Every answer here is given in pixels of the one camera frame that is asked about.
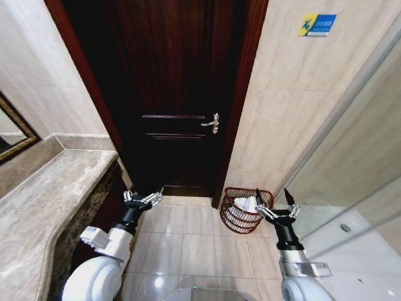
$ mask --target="door frame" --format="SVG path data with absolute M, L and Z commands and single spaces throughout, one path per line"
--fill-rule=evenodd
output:
M 75 35 L 74 29 L 70 23 L 68 15 L 65 11 L 61 0 L 44 0 L 53 21 L 70 53 L 76 69 L 80 74 L 83 83 L 94 103 L 100 118 L 102 119 L 107 132 L 119 154 L 122 162 L 127 168 L 128 174 L 135 175 L 132 170 L 133 160 L 128 156 L 123 146 L 116 125 L 107 109 L 106 102 L 97 85 L 95 77 L 90 69 L 85 54 L 81 48 L 80 42 Z M 227 135 L 224 139 L 221 164 L 217 173 L 216 190 L 212 197 L 212 207 L 218 208 L 224 182 L 226 180 L 227 170 L 229 167 L 232 149 L 234 147 L 239 121 L 241 118 L 242 108 L 244 106 L 249 80 L 251 78 L 253 63 L 258 49 L 259 39 L 262 32 L 264 18 L 268 6 L 268 0 L 249 0 L 249 7 L 246 15 L 246 24 L 244 37 L 239 56 L 239 64 L 235 78 L 234 91 L 232 96 L 232 107 L 229 112 L 229 120 L 227 123 Z

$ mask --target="wall sign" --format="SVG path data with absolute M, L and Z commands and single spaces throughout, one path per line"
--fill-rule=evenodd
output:
M 298 36 L 327 36 L 336 16 L 336 14 L 305 15 Z

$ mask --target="tiled floor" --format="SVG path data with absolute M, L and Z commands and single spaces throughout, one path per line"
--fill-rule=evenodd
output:
M 177 288 L 196 285 L 245 292 L 254 300 L 282 300 L 269 225 L 235 234 L 210 200 L 186 199 L 168 197 L 141 218 L 117 299 L 159 301 Z

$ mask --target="gold mirror frame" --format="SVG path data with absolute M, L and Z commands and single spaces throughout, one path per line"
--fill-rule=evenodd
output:
M 31 147 L 37 143 L 40 138 L 37 133 L 32 129 L 32 127 L 25 121 L 20 113 L 11 105 L 10 101 L 4 96 L 0 91 L 0 108 L 3 112 L 19 127 L 19 129 L 24 133 L 25 139 L 18 142 L 12 148 L 2 152 L 0 154 L 0 165 L 4 164 L 6 161 L 18 155 L 23 150 Z

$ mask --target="marble countertop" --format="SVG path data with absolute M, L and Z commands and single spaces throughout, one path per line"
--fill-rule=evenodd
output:
M 56 240 L 116 158 L 114 151 L 64 150 L 0 199 L 2 300 L 44 299 Z

